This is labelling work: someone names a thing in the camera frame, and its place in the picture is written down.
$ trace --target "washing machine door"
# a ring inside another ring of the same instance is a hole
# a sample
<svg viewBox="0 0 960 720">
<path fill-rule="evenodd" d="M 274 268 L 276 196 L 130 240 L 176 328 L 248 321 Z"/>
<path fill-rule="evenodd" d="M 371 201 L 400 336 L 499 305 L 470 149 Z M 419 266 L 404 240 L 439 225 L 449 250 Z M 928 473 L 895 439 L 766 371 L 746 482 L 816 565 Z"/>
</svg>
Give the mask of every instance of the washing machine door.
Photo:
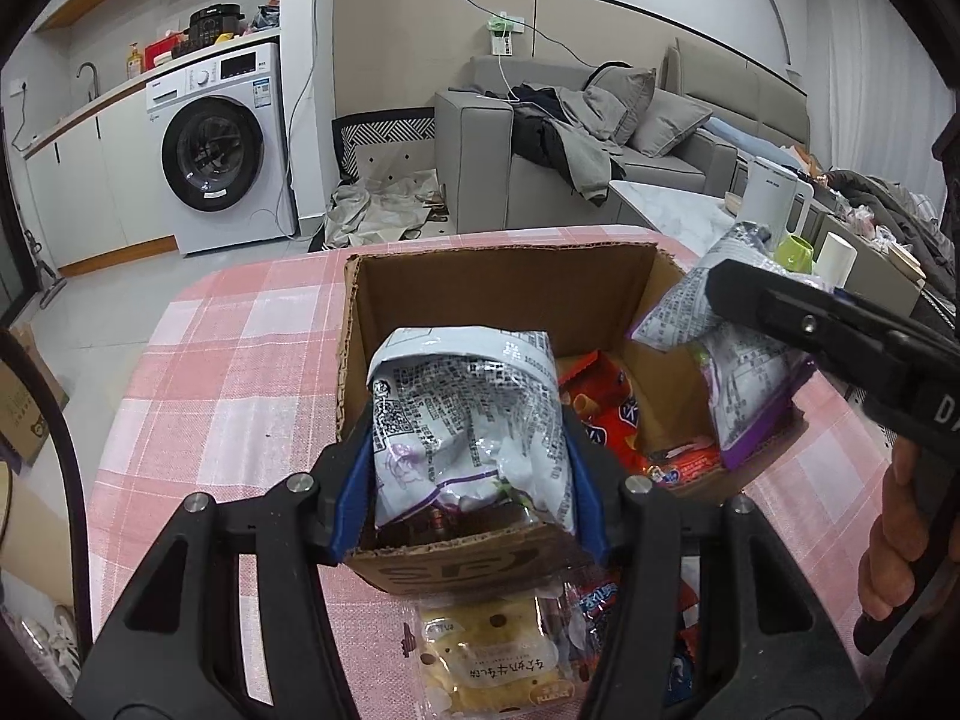
<svg viewBox="0 0 960 720">
<path fill-rule="evenodd" d="M 179 199 L 198 211 L 237 204 L 256 181 L 263 131 L 250 108 L 204 97 L 171 119 L 160 151 L 163 174 Z"/>
</svg>

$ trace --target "white cabinet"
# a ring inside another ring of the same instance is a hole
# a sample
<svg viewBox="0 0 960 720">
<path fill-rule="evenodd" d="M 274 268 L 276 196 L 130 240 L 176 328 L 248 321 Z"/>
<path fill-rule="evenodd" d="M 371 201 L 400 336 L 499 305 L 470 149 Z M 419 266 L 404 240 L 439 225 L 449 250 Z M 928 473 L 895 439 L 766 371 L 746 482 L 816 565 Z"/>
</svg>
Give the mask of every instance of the white cabinet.
<svg viewBox="0 0 960 720">
<path fill-rule="evenodd" d="M 97 118 L 90 117 L 27 160 L 37 213 L 57 266 L 127 245 L 97 127 Z"/>
<path fill-rule="evenodd" d="M 160 208 L 160 149 L 147 134 L 146 95 L 136 92 L 97 115 L 107 184 L 127 245 L 171 234 Z"/>
<path fill-rule="evenodd" d="M 56 151 L 56 141 L 47 143 L 40 151 L 31 154 L 26 161 L 27 177 L 30 180 L 30 193 L 34 197 L 34 210 L 37 214 L 37 220 L 40 222 L 40 232 L 43 234 L 44 250 L 42 257 L 53 259 L 56 264 L 61 264 L 56 258 L 56 252 L 47 238 L 47 223 L 41 209 L 56 201 L 61 193 L 61 170 L 59 169 L 58 152 Z"/>
</svg>

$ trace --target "gray sofa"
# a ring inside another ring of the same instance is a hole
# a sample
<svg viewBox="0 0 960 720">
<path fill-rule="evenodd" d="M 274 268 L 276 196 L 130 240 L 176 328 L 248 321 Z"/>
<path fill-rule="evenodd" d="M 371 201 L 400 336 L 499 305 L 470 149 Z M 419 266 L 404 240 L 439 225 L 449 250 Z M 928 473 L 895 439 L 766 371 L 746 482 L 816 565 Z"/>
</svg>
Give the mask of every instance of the gray sofa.
<svg viewBox="0 0 960 720">
<path fill-rule="evenodd" d="M 515 58 L 504 58 L 503 70 L 511 86 L 530 81 L 568 89 L 582 89 L 592 72 Z M 474 57 L 467 76 L 472 87 L 506 93 L 496 57 Z M 437 172 L 458 233 L 616 223 L 616 203 L 597 208 L 555 170 L 512 154 L 510 103 L 472 92 L 440 92 L 434 104 Z M 628 181 L 722 197 L 733 180 L 736 149 L 700 129 L 664 157 L 625 147 L 617 160 Z"/>
<path fill-rule="evenodd" d="M 775 146 L 809 148 L 806 95 L 732 52 L 677 38 L 667 47 L 659 87 L 709 105 L 718 119 Z M 747 160 L 738 159 L 733 194 L 743 196 Z"/>
</svg>

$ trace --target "faucet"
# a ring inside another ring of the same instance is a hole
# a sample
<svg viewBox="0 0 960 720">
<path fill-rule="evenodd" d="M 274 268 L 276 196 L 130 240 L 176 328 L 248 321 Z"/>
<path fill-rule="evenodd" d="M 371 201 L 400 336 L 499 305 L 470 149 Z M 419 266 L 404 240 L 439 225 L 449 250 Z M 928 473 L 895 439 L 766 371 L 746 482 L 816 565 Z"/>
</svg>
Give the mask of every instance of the faucet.
<svg viewBox="0 0 960 720">
<path fill-rule="evenodd" d="M 89 68 L 91 71 L 93 71 L 93 97 L 92 98 L 90 97 L 89 90 L 86 92 L 86 100 L 88 101 L 88 103 L 90 103 L 90 101 L 93 101 L 94 98 L 98 98 L 100 96 L 100 76 L 98 76 L 97 66 L 93 64 L 93 62 L 83 62 L 83 65 L 80 65 L 77 69 L 78 78 L 80 77 L 80 74 L 83 72 L 83 68 Z"/>
</svg>

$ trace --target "floor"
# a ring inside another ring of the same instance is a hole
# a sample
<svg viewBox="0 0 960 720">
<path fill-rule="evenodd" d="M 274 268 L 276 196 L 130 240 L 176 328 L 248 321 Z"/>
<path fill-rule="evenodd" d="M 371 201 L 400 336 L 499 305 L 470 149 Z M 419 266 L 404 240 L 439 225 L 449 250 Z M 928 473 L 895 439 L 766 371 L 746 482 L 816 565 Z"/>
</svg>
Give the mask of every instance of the floor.
<svg viewBox="0 0 960 720">
<path fill-rule="evenodd" d="M 421 237 L 445 234 L 443 223 L 427 223 Z M 83 491 L 89 498 L 113 416 L 123 399 L 140 353 L 170 301 L 215 271 L 262 260 L 299 257 L 309 241 L 273 241 L 208 254 L 161 254 L 71 278 L 43 311 L 30 319 L 37 348 L 70 396 L 64 409 L 73 437 Z M 54 512 L 66 516 L 64 485 L 56 452 L 47 442 L 21 479 Z M 52 621 L 45 596 L 3 574 L 7 606 L 41 624 Z"/>
</svg>

